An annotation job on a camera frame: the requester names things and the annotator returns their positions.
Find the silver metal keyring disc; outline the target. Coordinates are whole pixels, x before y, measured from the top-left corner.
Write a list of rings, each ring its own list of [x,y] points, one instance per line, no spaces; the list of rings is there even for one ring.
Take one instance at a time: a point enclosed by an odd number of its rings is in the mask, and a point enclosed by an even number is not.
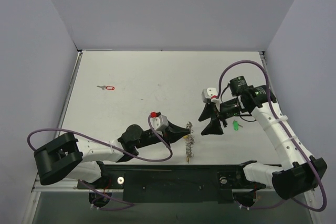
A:
[[[191,130],[191,133],[187,136],[184,136],[183,138],[185,139],[185,152],[186,152],[186,157],[188,156],[190,159],[194,156],[194,154],[192,153],[192,148],[194,146],[195,143],[195,139],[193,136],[193,125],[191,122],[188,122],[186,124],[186,128]]]

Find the key with green tag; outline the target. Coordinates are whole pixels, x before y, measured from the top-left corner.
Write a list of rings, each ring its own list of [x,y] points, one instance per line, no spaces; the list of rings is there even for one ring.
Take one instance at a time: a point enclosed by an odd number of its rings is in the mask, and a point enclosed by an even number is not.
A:
[[[233,128],[235,131],[240,130],[241,128],[243,128],[243,126],[236,120],[233,121]]]

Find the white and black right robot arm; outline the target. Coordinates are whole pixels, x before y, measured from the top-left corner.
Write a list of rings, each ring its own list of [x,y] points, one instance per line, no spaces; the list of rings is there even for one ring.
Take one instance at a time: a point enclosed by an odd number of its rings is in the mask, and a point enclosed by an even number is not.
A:
[[[266,85],[249,86],[243,76],[231,79],[228,84],[233,99],[220,101],[216,88],[202,91],[205,107],[199,121],[210,120],[202,135],[222,135],[226,120],[241,113],[249,113],[262,127],[279,159],[280,166],[258,162],[245,162],[235,173],[235,182],[241,187],[251,182],[271,186],[282,199],[315,189],[318,179],[327,169],[323,158],[315,158],[302,144],[282,114],[276,97]]]

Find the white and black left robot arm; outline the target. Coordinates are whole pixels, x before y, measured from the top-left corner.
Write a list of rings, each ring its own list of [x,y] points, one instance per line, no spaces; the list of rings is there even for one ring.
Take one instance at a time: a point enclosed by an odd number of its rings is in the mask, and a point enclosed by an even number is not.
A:
[[[34,150],[40,183],[52,185],[64,178],[79,179],[96,188],[104,187],[108,175],[102,162],[128,162],[141,160],[138,150],[162,143],[170,150],[171,144],[190,134],[163,115],[149,118],[148,130],[132,124],[116,140],[104,142],[79,132],[63,129],[63,134]]]

